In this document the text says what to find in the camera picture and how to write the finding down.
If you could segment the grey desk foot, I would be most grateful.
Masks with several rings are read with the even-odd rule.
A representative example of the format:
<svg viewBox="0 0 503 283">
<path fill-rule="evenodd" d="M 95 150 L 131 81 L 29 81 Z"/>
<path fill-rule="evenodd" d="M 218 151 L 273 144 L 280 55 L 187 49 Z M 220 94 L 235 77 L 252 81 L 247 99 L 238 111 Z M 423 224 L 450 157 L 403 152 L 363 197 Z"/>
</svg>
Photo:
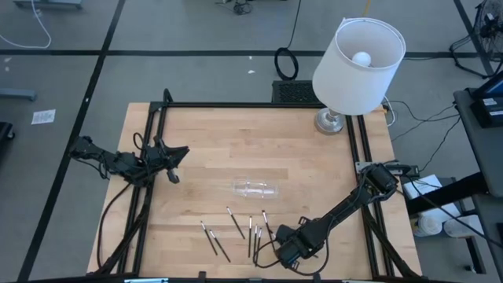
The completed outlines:
<svg viewBox="0 0 503 283">
<path fill-rule="evenodd" d="M 82 9 L 82 0 L 12 0 L 12 2 L 18 7 L 24 7 L 25 5 L 37 6 L 61 6 L 69 7 L 73 6 L 76 9 Z"/>
<path fill-rule="evenodd" d="M 34 90 L 0 88 L 0 98 L 26 99 L 35 101 L 37 94 Z"/>
</svg>

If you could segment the grey side table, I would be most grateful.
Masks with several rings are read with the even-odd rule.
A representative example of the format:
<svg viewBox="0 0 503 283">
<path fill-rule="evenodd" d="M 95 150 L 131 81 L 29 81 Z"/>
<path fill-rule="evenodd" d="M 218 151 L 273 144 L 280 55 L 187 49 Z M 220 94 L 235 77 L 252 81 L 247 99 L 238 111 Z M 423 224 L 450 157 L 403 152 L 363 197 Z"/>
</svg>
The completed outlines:
<svg viewBox="0 0 503 283">
<path fill-rule="evenodd" d="M 453 97 L 488 190 L 503 197 L 503 127 L 482 128 L 470 108 L 473 100 L 467 91 L 456 91 Z"/>
</svg>

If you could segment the black power strip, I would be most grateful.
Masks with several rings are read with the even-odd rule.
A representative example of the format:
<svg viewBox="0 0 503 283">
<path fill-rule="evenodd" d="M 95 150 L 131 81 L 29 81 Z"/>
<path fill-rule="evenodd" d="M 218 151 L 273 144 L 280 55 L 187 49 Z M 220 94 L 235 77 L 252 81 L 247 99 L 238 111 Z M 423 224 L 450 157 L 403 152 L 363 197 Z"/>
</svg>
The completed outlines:
<svg viewBox="0 0 503 283">
<path fill-rule="evenodd" d="M 408 177 L 419 177 L 420 170 L 417 165 L 406 165 L 401 164 L 397 161 L 386 162 L 384 166 L 396 176 L 408 176 Z"/>
</svg>

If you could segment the black fluffy-head makeup brush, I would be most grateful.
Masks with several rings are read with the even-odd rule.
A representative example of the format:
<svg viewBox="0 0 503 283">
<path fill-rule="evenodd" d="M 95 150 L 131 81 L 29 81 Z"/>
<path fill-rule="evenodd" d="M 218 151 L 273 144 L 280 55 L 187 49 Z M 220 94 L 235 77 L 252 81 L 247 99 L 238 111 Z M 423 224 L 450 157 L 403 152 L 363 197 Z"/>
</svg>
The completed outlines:
<svg viewBox="0 0 503 283">
<path fill-rule="evenodd" d="M 267 214 L 266 214 L 265 210 L 262 210 L 262 215 L 263 215 L 264 222 L 266 224 L 266 230 L 267 230 L 269 239 L 270 239 L 270 241 L 273 241 L 274 240 L 274 232 L 270 228 L 270 224 L 269 224 L 269 221 L 268 221 Z"/>
</svg>

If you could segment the white paper sheet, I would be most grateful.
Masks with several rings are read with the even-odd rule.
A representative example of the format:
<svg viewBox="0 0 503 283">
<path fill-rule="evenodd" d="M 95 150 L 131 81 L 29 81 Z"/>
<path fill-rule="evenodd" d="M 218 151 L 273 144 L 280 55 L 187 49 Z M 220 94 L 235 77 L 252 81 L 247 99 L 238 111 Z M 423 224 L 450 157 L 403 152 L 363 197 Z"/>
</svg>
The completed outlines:
<svg viewBox="0 0 503 283">
<path fill-rule="evenodd" d="M 55 116 L 56 116 L 55 109 L 34 112 L 32 116 L 31 125 L 53 123 L 55 120 Z"/>
</svg>

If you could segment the white cardboard box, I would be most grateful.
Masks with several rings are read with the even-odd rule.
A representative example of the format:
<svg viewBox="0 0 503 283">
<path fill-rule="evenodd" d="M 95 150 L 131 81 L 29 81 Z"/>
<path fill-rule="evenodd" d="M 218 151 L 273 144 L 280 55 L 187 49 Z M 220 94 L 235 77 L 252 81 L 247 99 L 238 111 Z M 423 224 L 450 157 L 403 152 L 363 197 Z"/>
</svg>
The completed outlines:
<svg viewBox="0 0 503 283">
<path fill-rule="evenodd" d="M 419 197 L 419 193 L 426 194 L 434 190 L 442 188 L 442 184 L 436 175 L 429 175 L 427 177 L 419 178 L 413 182 L 406 179 L 402 184 L 403 191 L 409 199 Z"/>
</svg>

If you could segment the black floor fan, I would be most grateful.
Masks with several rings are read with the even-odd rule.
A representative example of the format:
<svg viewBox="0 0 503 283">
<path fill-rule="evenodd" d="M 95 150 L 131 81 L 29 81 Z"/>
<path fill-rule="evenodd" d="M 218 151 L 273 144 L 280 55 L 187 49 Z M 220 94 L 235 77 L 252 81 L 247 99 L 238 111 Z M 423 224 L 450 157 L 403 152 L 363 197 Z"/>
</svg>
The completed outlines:
<svg viewBox="0 0 503 283">
<path fill-rule="evenodd" d="M 467 68 L 459 61 L 457 50 L 471 42 L 477 57 L 483 63 L 496 62 L 496 70 L 480 73 Z M 468 34 L 449 47 L 454 64 L 459 69 L 480 77 L 490 79 L 503 70 L 503 0 L 482 0 L 475 7 L 475 20 L 468 27 Z"/>
</svg>

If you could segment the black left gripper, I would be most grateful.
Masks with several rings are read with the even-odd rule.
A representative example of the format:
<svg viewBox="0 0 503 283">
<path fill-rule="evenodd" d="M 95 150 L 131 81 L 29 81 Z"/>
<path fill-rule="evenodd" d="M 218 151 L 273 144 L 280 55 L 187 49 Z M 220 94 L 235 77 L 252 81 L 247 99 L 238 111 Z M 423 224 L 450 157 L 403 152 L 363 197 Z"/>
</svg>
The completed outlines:
<svg viewBox="0 0 503 283">
<path fill-rule="evenodd" d="M 159 171 L 166 169 L 169 181 L 178 184 L 180 180 L 174 169 L 189 152 L 189 147 L 169 147 L 158 135 L 153 138 L 153 141 L 154 146 L 148 146 L 145 150 L 146 181 L 152 182 Z"/>
</svg>

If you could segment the black box with labels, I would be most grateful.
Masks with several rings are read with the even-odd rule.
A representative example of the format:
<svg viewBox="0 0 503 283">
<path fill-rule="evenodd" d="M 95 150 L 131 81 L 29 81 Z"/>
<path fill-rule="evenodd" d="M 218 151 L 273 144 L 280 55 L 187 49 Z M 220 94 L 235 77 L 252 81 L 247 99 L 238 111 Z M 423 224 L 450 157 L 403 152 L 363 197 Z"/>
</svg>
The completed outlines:
<svg viewBox="0 0 503 283">
<path fill-rule="evenodd" d="M 470 109 L 482 128 L 503 127 L 503 97 L 475 100 Z"/>
</svg>

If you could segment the white shade silver table lamp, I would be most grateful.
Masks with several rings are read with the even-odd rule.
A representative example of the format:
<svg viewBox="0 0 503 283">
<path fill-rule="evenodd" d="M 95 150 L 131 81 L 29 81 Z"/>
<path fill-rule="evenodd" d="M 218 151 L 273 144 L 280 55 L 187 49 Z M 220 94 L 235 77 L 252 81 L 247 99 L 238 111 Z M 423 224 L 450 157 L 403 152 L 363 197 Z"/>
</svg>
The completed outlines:
<svg viewBox="0 0 503 283">
<path fill-rule="evenodd" d="M 344 18 L 314 71 L 312 87 L 325 106 L 314 124 L 325 135 L 343 129 L 345 116 L 377 108 L 406 54 L 402 34 L 373 18 Z"/>
</svg>

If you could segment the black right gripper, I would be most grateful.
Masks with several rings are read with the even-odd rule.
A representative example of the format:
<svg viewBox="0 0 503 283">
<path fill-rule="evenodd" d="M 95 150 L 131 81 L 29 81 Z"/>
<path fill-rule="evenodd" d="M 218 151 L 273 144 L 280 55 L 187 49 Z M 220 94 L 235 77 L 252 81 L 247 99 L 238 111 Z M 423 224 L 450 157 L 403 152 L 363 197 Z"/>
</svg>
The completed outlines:
<svg viewBox="0 0 503 283">
<path fill-rule="evenodd" d="M 319 251 L 319 218 L 309 219 L 305 216 L 299 218 L 299 228 L 297 231 L 286 225 L 279 225 L 276 232 L 276 240 L 279 245 L 283 245 L 295 232 L 299 238 L 302 247 L 300 255 L 303 259 L 309 259 Z M 298 270 L 299 261 L 297 259 L 281 260 L 281 265 L 285 269 Z"/>
</svg>

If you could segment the blue screen laptop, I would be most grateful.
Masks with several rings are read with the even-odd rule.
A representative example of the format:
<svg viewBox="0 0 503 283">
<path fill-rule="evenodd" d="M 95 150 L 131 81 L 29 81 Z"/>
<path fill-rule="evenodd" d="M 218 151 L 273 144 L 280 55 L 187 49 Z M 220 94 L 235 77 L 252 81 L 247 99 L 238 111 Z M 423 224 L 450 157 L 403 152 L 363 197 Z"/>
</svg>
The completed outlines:
<svg viewBox="0 0 503 283">
<path fill-rule="evenodd" d="M 473 99 L 483 99 L 490 97 L 503 97 L 503 71 L 489 79 L 481 87 L 471 92 Z"/>
</svg>

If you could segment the clear acrylic brush organizer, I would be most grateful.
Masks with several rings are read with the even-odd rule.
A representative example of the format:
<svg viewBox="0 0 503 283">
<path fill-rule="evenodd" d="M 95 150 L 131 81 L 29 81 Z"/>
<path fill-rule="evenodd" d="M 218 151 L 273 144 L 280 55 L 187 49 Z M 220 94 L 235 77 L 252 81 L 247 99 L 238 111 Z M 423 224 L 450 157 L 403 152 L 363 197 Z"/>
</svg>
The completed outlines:
<svg viewBox="0 0 503 283">
<path fill-rule="evenodd" d="M 273 199 L 279 195 L 279 186 L 265 179 L 235 178 L 231 183 L 233 193 L 239 197 Z"/>
</svg>

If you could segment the black aluminium table frame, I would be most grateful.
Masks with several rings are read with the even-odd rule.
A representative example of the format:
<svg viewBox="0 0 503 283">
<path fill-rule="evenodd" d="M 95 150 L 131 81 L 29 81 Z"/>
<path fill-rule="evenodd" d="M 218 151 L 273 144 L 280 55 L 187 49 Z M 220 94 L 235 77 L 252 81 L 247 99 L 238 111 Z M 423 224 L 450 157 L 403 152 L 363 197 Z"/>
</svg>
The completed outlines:
<svg viewBox="0 0 503 283">
<path fill-rule="evenodd" d="M 142 277 L 196 277 L 205 271 L 218 279 L 308 280 L 314 270 L 325 280 L 370 278 L 362 215 L 353 214 L 329 237 L 329 247 L 301 263 L 297 272 L 275 260 L 263 235 L 259 264 L 248 258 L 248 219 L 266 230 L 294 226 L 301 216 L 315 218 L 335 207 L 356 185 L 351 136 L 347 130 L 331 136 L 314 125 L 318 108 L 291 108 L 268 103 L 173 107 L 167 111 L 163 138 L 170 146 L 188 146 L 180 163 L 178 184 L 164 173 L 156 176 L 145 240 L 129 248 L 127 268 L 141 253 Z M 239 197 L 231 189 L 235 178 L 265 179 L 279 186 L 273 199 Z M 229 207 L 246 239 L 233 224 Z M 213 230 L 225 256 L 210 235 L 216 256 L 200 221 Z"/>
</svg>

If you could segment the black object on floor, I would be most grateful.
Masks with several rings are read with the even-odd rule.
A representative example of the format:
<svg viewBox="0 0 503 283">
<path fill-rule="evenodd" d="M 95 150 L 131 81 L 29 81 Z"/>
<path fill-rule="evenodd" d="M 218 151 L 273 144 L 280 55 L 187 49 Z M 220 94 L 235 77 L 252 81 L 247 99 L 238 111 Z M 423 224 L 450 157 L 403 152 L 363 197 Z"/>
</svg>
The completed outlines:
<svg viewBox="0 0 503 283">
<path fill-rule="evenodd" d="M 13 125 L 8 122 L 0 122 L 0 142 L 5 140 L 12 140 L 15 138 L 13 132 Z"/>
</svg>

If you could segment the white paper towel roll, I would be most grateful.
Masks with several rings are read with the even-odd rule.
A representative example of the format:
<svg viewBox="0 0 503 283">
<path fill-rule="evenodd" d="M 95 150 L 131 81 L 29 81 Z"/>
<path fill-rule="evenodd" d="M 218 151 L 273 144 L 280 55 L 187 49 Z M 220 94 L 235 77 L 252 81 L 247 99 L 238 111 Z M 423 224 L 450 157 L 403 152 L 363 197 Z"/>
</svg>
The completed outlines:
<svg viewBox="0 0 503 283">
<path fill-rule="evenodd" d="M 474 230 L 484 234 L 478 215 L 450 219 L 443 223 L 443 229 L 449 237 L 453 238 L 474 237 L 476 236 Z"/>
<path fill-rule="evenodd" d="M 418 237 L 434 236 L 442 232 L 442 223 L 431 216 L 421 216 L 417 220 L 415 235 Z"/>
</svg>

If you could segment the black perforated box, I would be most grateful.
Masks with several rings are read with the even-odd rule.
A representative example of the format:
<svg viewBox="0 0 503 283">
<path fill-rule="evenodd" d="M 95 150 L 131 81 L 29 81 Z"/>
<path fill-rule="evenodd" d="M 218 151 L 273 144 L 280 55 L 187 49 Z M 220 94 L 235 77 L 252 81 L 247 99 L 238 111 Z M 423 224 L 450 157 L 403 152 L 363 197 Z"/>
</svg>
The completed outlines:
<svg viewBox="0 0 503 283">
<path fill-rule="evenodd" d="M 273 81 L 273 103 L 317 103 L 310 80 Z"/>
</svg>

